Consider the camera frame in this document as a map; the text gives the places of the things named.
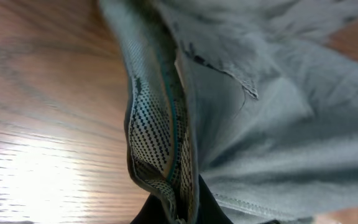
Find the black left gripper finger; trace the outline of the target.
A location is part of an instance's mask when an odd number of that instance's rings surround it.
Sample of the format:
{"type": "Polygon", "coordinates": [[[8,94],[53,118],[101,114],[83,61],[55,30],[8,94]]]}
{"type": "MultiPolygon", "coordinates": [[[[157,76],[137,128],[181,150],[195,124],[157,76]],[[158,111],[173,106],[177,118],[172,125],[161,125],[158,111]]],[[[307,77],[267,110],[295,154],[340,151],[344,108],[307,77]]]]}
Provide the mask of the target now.
{"type": "MultiPolygon", "coordinates": [[[[199,175],[200,204],[196,224],[232,224],[214,199],[209,188],[199,175]]],[[[150,194],[131,224],[169,224],[161,201],[150,194]]]]}

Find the grey shorts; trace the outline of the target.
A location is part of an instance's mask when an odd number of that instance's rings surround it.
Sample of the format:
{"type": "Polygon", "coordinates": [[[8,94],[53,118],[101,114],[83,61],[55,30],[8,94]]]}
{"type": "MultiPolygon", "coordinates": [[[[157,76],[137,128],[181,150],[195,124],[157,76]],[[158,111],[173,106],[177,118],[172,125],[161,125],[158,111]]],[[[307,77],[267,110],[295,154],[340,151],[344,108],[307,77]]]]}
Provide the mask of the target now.
{"type": "Polygon", "coordinates": [[[358,1],[101,1],[121,47],[131,179],[195,223],[358,207],[358,62],[325,46],[358,1]]]}

